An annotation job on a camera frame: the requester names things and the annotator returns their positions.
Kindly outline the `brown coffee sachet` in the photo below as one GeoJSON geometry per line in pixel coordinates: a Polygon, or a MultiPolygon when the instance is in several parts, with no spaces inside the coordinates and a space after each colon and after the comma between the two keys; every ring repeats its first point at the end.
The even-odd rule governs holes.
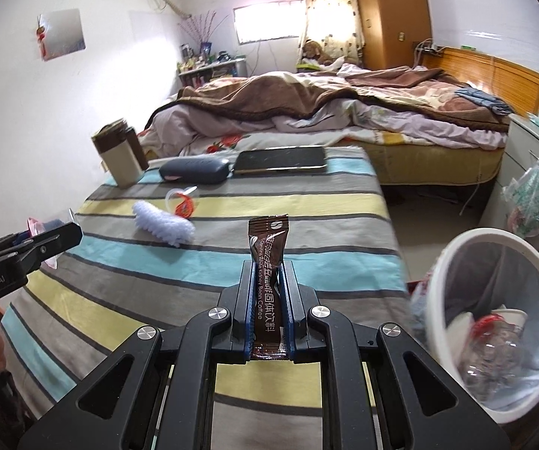
{"type": "Polygon", "coordinates": [[[268,215],[250,219],[248,239],[255,264],[253,344],[254,360],[282,360],[284,316],[279,274],[289,232],[289,216],[268,215]]]}

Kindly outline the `red snack wrapper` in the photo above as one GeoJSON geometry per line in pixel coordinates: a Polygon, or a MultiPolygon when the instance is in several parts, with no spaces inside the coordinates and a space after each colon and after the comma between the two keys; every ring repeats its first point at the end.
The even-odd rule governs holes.
{"type": "Polygon", "coordinates": [[[196,192],[196,186],[171,189],[165,196],[166,211],[181,218],[191,218],[195,210],[196,192]]]}

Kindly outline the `clear plastic bottle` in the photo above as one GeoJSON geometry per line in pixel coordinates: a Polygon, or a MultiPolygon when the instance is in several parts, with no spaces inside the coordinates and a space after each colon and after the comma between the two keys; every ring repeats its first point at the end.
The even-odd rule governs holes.
{"type": "Polygon", "coordinates": [[[487,401],[516,381],[523,358],[521,338],[522,333],[502,329],[464,346],[457,370],[477,400],[487,401]]]}

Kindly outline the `white printed paper cup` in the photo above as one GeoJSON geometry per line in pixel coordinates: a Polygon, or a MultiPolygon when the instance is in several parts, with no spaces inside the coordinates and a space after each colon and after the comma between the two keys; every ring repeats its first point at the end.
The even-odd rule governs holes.
{"type": "Polygon", "coordinates": [[[522,333],[527,319],[526,312],[506,308],[504,305],[479,318],[475,318],[471,312],[464,312],[458,315],[446,329],[450,350],[454,348],[462,350],[471,340],[494,334],[497,330],[522,333]]]}

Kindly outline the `white round trash bin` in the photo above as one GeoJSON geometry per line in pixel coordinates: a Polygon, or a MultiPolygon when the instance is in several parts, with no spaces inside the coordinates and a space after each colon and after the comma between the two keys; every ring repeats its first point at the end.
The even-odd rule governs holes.
{"type": "Polygon", "coordinates": [[[415,333],[502,425],[539,403],[539,253],[503,229],[470,229],[411,295],[415,333]]]}

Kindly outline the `striped table cloth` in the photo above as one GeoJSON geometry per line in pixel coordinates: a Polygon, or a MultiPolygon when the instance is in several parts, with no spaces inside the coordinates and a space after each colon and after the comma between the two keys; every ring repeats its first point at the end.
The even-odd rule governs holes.
{"type": "Polygon", "coordinates": [[[407,272],[377,173],[359,147],[334,147],[323,172],[239,177],[199,187],[190,243],[139,229],[133,205],[166,207],[156,169],[121,189],[106,180],[78,209],[81,243],[31,274],[2,320],[7,367],[42,417],[142,325],[169,329],[218,302],[250,259],[248,222],[287,215],[297,281],[351,321],[411,324],[407,272]]]}

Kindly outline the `dark blue glasses case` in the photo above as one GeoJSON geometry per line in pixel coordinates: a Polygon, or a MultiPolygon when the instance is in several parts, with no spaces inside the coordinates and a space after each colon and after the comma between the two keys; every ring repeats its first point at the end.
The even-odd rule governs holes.
{"type": "Polygon", "coordinates": [[[167,182],[212,185],[224,182],[231,169],[228,159],[185,156],[167,160],[158,171],[167,182]]]}

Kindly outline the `black smartphone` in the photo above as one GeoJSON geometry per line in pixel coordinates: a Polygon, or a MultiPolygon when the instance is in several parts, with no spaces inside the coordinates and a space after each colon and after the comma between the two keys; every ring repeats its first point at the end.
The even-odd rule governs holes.
{"type": "Polygon", "coordinates": [[[323,173],[327,154],[322,146],[288,146],[241,151],[235,160],[235,176],[323,173]]]}

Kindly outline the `brown blanket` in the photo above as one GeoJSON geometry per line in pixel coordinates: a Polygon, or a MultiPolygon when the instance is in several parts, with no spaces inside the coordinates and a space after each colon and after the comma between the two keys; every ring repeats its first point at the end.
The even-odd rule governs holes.
{"type": "Polygon", "coordinates": [[[507,117],[457,95],[465,86],[439,68],[401,67],[345,77],[330,72],[276,71],[218,79],[198,89],[187,86],[174,103],[234,120],[261,121],[277,116],[308,119],[334,100],[356,100],[473,131],[507,132],[507,117]]]}

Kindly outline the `cluttered white shelf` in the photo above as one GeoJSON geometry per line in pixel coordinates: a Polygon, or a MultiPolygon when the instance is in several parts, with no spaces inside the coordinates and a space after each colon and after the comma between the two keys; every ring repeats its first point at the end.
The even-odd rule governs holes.
{"type": "Polygon", "coordinates": [[[197,88],[222,77],[247,77],[245,56],[232,56],[227,51],[212,52],[211,42],[202,42],[199,53],[189,44],[180,46],[182,62],[177,65],[181,86],[197,88]]]}

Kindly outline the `bed with wooden headboard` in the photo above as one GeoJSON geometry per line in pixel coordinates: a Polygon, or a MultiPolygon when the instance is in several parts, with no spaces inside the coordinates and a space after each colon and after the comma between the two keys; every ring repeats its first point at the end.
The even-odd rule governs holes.
{"type": "MultiPolygon", "coordinates": [[[[539,73],[501,58],[445,49],[423,57],[416,67],[393,68],[401,67],[444,70],[466,86],[504,100],[514,114],[539,110],[539,73]]],[[[345,77],[378,70],[385,69],[339,63],[317,72],[345,77]]],[[[152,113],[141,132],[140,143],[152,158],[281,146],[357,145],[368,154],[384,185],[470,186],[497,176],[510,129],[509,123],[504,133],[473,131],[359,100],[335,100],[308,119],[277,116],[242,121],[176,105],[178,93],[152,113]]]]}

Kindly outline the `hanging plastic bag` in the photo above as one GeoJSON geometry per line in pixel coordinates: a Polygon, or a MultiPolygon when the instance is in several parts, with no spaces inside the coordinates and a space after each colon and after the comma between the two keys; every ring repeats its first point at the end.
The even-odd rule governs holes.
{"type": "Polygon", "coordinates": [[[539,160],[519,179],[512,179],[501,195],[509,210],[508,230],[523,239],[536,236],[539,231],[539,160]]]}

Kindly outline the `teddy bear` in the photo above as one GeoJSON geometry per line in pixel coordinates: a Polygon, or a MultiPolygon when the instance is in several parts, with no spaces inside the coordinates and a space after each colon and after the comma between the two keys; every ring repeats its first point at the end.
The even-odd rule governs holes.
{"type": "Polygon", "coordinates": [[[324,48],[316,41],[306,40],[302,46],[301,57],[303,59],[315,61],[318,65],[331,65],[335,59],[328,53],[324,52],[324,48]]]}

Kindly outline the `white bedside cabinet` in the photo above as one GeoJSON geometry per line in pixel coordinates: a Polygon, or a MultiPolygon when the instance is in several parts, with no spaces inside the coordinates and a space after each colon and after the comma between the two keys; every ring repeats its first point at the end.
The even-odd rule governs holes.
{"type": "Polygon", "coordinates": [[[528,119],[513,114],[500,173],[495,179],[479,225],[487,228],[507,229],[509,208],[504,204],[501,189],[511,180],[518,180],[531,166],[539,162],[539,128],[528,119]]]}

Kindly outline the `folded blue clothes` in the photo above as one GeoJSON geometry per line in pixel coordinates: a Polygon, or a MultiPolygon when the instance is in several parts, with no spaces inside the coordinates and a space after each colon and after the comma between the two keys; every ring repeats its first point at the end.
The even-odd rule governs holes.
{"type": "Polygon", "coordinates": [[[469,100],[474,105],[487,108],[497,116],[508,116],[515,113],[515,110],[504,100],[475,87],[460,87],[455,91],[455,94],[469,100]]]}

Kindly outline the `patterned curtain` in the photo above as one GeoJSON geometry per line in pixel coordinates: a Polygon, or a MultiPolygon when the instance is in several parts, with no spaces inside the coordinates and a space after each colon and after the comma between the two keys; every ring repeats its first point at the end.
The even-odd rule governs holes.
{"type": "Polygon", "coordinates": [[[358,0],[304,0],[305,17],[299,42],[300,53],[308,42],[319,44],[321,52],[336,59],[344,57],[360,64],[364,36],[358,0]]]}

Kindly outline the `wooden wardrobe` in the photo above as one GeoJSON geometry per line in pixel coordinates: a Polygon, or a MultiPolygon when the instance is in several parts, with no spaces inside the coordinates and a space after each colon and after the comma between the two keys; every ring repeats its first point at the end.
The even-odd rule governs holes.
{"type": "Polygon", "coordinates": [[[369,69],[412,65],[416,46],[432,37],[428,0],[357,0],[369,69]]]}

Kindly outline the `wall calendar poster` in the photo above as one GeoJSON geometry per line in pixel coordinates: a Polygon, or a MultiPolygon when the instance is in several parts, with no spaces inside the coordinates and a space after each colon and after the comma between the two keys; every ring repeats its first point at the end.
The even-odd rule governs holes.
{"type": "Polygon", "coordinates": [[[44,61],[83,51],[86,48],[80,12],[77,8],[40,14],[35,34],[44,61]]]}

